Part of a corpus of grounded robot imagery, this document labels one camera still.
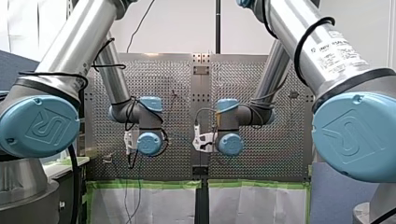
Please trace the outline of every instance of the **ur logo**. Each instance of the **ur logo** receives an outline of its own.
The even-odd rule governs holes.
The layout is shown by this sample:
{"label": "ur logo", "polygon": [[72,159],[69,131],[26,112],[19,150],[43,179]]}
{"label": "ur logo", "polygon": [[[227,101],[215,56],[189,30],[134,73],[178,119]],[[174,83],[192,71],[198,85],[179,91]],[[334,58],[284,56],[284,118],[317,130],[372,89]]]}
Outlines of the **ur logo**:
{"label": "ur logo", "polygon": [[355,110],[346,112],[322,128],[328,143],[345,163],[358,160],[384,147],[367,122]]}
{"label": "ur logo", "polygon": [[41,109],[30,125],[26,137],[57,146],[70,124],[70,119],[48,109]]}

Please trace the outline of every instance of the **white wall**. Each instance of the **white wall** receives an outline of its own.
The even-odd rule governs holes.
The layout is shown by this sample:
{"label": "white wall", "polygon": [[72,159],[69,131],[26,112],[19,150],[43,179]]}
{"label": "white wall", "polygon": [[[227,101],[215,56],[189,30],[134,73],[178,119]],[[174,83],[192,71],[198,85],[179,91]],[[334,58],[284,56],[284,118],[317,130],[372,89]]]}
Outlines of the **white wall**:
{"label": "white wall", "polygon": [[[119,52],[125,52],[150,0],[130,5],[111,29]],[[221,53],[268,54],[273,38],[248,9],[222,0]],[[215,51],[214,0],[157,0],[134,37],[130,52],[191,53]]]}
{"label": "white wall", "polygon": [[0,50],[40,61],[66,22],[65,0],[0,0]]}
{"label": "white wall", "polygon": [[394,5],[394,0],[321,0],[320,9],[323,15],[333,16],[335,27],[364,59],[378,67],[392,66]]}
{"label": "white wall", "polygon": [[[395,1],[321,0],[321,10],[336,18],[336,27],[372,65],[396,66]],[[119,52],[126,51],[149,3],[132,4],[113,25]],[[0,49],[40,60],[64,24],[65,9],[65,0],[0,0]],[[269,53],[273,38],[249,9],[222,0],[221,13],[222,53]],[[131,47],[139,53],[213,51],[215,0],[157,0]]]}

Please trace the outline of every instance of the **pegboard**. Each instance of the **pegboard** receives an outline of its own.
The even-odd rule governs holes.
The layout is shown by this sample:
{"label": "pegboard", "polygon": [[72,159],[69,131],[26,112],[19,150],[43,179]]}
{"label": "pegboard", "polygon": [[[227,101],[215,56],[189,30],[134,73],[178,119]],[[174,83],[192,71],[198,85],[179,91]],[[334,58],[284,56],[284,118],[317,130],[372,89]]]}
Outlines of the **pegboard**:
{"label": "pegboard", "polygon": [[[264,70],[264,62],[257,57],[214,55],[211,58],[214,107],[221,98],[249,102]],[[290,97],[291,92],[298,92],[298,97]],[[308,92],[291,67],[276,98],[274,123],[260,130],[241,127],[244,151],[234,158],[212,154],[209,178],[306,181],[312,146],[309,115],[313,96]]]}
{"label": "pegboard", "polygon": [[[248,102],[256,89],[266,56],[211,55],[208,64],[210,104],[219,98],[233,97]],[[155,95],[163,99],[163,127],[171,138],[168,150],[158,158],[142,157],[140,176],[152,180],[192,179],[191,161],[198,155],[192,149],[194,103],[191,101],[193,66],[191,54],[121,54],[127,65],[124,70],[132,95]],[[95,146],[96,157],[88,167],[89,179],[137,178],[138,169],[128,170],[123,143],[124,125],[108,120],[110,102],[102,79],[93,74],[86,102],[88,145]],[[289,98],[291,91],[299,92],[297,99]],[[209,157],[209,178],[248,178],[285,181],[304,181],[310,162],[309,116],[310,95],[290,72],[285,87],[276,101],[276,121],[262,130],[242,127],[244,152],[229,159],[220,154]],[[209,122],[213,116],[207,116]],[[102,157],[112,154],[112,163],[102,163]]]}

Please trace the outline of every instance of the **light blue joint cap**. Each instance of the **light blue joint cap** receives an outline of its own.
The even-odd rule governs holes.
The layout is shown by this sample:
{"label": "light blue joint cap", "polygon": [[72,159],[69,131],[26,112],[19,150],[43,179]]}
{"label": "light blue joint cap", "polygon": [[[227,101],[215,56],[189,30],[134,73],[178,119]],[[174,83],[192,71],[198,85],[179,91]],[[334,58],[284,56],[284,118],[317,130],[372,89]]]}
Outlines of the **light blue joint cap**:
{"label": "light blue joint cap", "polygon": [[224,113],[234,108],[237,108],[238,105],[239,102],[236,99],[220,99],[217,103],[217,109],[219,113]]}
{"label": "light blue joint cap", "polygon": [[238,4],[240,7],[249,7],[251,0],[236,0],[236,4]]}
{"label": "light blue joint cap", "polygon": [[20,158],[53,156],[76,139],[77,110],[57,96],[25,98],[0,117],[0,147]]}
{"label": "light blue joint cap", "polygon": [[140,97],[140,102],[154,112],[163,112],[163,101],[160,97],[142,96]]}
{"label": "light blue joint cap", "polygon": [[237,156],[244,149],[244,141],[236,133],[227,133],[219,141],[219,150],[227,156]]}
{"label": "light blue joint cap", "polygon": [[137,138],[137,150],[147,156],[157,154],[162,144],[163,141],[155,133],[142,133]]}
{"label": "light blue joint cap", "polygon": [[312,136],[320,156],[343,175],[366,182],[396,182],[396,100],[346,92],[323,104]]}

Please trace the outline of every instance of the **sticker label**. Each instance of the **sticker label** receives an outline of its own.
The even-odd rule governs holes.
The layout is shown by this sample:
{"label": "sticker label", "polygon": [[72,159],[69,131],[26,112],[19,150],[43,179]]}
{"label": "sticker label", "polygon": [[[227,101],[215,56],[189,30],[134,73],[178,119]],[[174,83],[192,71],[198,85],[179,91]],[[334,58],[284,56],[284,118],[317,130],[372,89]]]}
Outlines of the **sticker label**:
{"label": "sticker label", "polygon": [[332,36],[340,37],[320,43],[311,49],[323,71],[338,76],[349,66],[368,64],[350,46],[349,42],[341,37],[342,35],[340,33],[333,32]]}

